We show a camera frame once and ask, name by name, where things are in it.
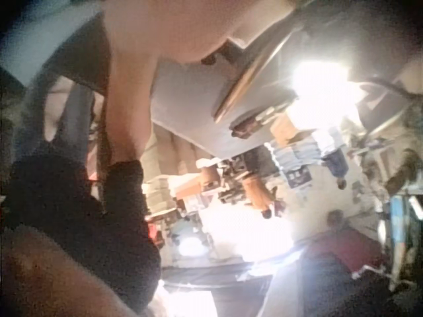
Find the poster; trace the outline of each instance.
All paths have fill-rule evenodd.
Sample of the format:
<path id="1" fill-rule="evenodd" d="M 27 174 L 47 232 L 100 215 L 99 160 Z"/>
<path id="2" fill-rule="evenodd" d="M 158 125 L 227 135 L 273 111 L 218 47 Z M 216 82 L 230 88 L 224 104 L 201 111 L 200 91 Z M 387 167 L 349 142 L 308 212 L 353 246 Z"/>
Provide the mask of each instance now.
<path id="1" fill-rule="evenodd" d="M 289 187 L 292 189 L 303 186 L 312 180 L 310 170 L 305 165 L 303 165 L 298 170 L 289 170 L 287 172 L 284 171 L 284 175 L 288 181 Z"/>

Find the black sleeve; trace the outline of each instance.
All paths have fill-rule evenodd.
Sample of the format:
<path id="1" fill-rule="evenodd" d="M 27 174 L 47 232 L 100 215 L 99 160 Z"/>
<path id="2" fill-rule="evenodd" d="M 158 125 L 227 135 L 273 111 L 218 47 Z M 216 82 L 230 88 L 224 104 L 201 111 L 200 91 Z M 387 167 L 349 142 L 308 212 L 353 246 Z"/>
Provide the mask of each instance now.
<path id="1" fill-rule="evenodd" d="M 144 220 L 147 204 L 142 192 L 143 170 L 137 160 L 111 166 L 104 185 L 106 216 L 123 230 L 141 230 L 148 235 Z"/>

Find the cable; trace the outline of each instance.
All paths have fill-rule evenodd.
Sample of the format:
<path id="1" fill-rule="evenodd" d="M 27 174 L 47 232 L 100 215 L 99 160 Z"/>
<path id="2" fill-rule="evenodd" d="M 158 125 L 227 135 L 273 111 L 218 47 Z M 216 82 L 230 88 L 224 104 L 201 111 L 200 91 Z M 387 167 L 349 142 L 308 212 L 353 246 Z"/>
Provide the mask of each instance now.
<path id="1" fill-rule="evenodd" d="M 407 100 L 414 100 L 415 98 L 419 96 L 418 94 L 413 94 L 411 92 L 408 92 L 407 90 L 380 78 L 370 78 L 367 81 L 358 83 L 358 85 L 382 87 L 388 90 L 389 92 L 392 92 L 393 94 L 396 94 L 397 96 L 403 97 Z"/>

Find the red object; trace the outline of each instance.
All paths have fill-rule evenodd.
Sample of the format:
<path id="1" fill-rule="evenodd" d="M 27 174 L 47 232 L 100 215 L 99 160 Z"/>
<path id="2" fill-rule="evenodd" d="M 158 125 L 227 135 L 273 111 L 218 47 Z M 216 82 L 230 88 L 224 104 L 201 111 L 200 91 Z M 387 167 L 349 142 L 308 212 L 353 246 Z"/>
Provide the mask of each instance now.
<path id="1" fill-rule="evenodd" d="M 365 264 L 377 266 L 381 259 L 381 248 L 378 242 L 358 231 L 344 229 L 319 239 L 307 252 L 310 258 L 323 254 L 334 254 L 351 272 L 354 272 Z"/>
<path id="2" fill-rule="evenodd" d="M 157 238 L 157 226 L 154 223 L 149 223 L 148 224 L 148 233 L 149 233 L 149 237 L 155 241 Z"/>

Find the shirt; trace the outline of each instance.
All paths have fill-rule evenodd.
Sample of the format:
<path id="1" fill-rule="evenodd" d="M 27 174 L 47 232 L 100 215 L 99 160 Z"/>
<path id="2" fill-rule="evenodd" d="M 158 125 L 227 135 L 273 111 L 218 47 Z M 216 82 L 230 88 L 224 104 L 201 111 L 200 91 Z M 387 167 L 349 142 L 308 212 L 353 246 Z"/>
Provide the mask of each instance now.
<path id="1" fill-rule="evenodd" d="M 348 173 L 348 163 L 346 162 L 342 149 L 337 149 L 322 158 L 332 175 L 336 178 L 344 178 Z"/>
<path id="2" fill-rule="evenodd" d="M 142 180 L 138 161 L 112 166 L 104 185 L 104 214 L 90 195 L 84 166 L 54 155 L 29 157 L 13 166 L 5 222 L 45 232 L 140 313 L 161 274 L 144 220 Z"/>

